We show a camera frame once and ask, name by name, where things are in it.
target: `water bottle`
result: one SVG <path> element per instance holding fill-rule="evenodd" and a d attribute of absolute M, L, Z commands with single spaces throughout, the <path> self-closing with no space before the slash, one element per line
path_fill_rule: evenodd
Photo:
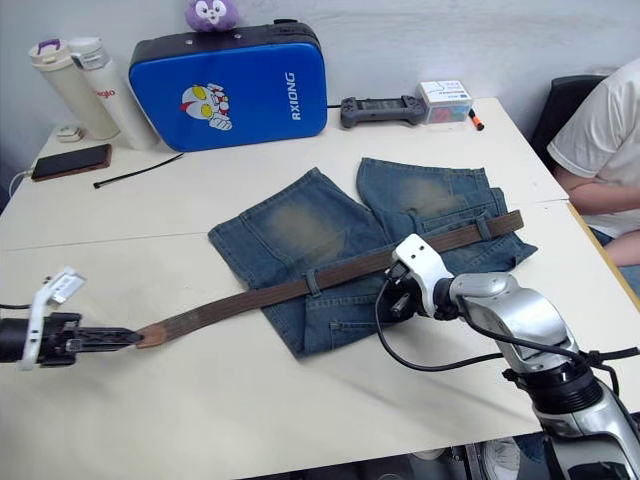
<path fill-rule="evenodd" d="M 131 148 L 145 150 L 155 145 L 158 136 L 102 46 L 102 40 L 97 37 L 76 38 L 69 42 L 69 48 L 73 61 L 82 70 Z"/>
<path fill-rule="evenodd" d="M 69 46 L 55 38 L 40 42 L 29 50 L 31 64 L 58 91 L 82 126 L 96 140 L 118 134 L 118 127 L 93 89 L 73 65 Z"/>

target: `black remote controller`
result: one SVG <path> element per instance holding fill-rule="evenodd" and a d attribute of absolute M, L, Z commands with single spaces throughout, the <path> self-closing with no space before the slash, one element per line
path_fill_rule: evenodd
<path fill-rule="evenodd" d="M 378 100 L 356 100 L 356 97 L 349 97 L 340 103 L 340 123 L 345 128 L 351 128 L 360 122 L 381 120 L 406 120 L 417 125 L 424 120 L 426 114 L 422 102 L 409 95 Z"/>

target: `bottle cap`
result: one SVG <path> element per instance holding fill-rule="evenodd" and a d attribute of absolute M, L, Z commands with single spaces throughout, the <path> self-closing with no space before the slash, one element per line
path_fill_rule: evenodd
<path fill-rule="evenodd" d="M 59 38 L 40 42 L 29 50 L 29 56 L 31 64 L 42 72 L 60 70 L 73 62 L 68 43 Z"/>
<path fill-rule="evenodd" d="M 73 61 L 82 70 L 102 68 L 109 62 L 109 54 L 98 37 L 74 38 L 69 42 L 69 49 Z"/>

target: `white wall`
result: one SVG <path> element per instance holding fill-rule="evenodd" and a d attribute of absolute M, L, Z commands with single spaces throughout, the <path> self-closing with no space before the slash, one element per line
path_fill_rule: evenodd
<path fill-rule="evenodd" d="M 314 28 L 332 103 L 455 78 L 474 96 L 499 97 L 525 134 L 552 78 L 640 56 L 637 0 L 235 1 L 246 24 L 286 17 Z M 124 72 L 137 41 L 188 30 L 186 3 L 0 0 L 0 183 L 33 161 L 54 125 L 73 118 L 30 66 L 32 45 L 99 35 Z"/>

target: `jeans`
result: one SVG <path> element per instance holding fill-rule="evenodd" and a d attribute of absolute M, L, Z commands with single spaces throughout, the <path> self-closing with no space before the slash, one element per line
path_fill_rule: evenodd
<path fill-rule="evenodd" d="M 613 241 L 613 237 L 610 237 L 606 233 L 602 233 L 595 228 L 592 228 L 591 231 L 593 235 L 596 237 L 600 245 L 603 247 Z M 630 265 L 627 267 L 618 267 L 620 273 L 625 278 L 625 280 L 629 283 L 631 290 L 635 292 L 635 294 L 640 297 L 640 265 Z"/>
<path fill-rule="evenodd" d="M 383 273 L 320 291 L 315 272 L 393 247 L 411 233 L 437 235 L 507 213 L 484 170 L 400 165 L 365 158 L 353 201 L 316 168 L 239 216 L 209 239 L 249 288 L 306 278 L 311 293 L 266 307 L 265 315 L 297 357 L 324 352 L 376 331 L 374 304 Z M 536 248 L 514 233 L 442 254 L 454 274 L 506 271 Z M 381 302 L 384 325 L 393 296 Z"/>

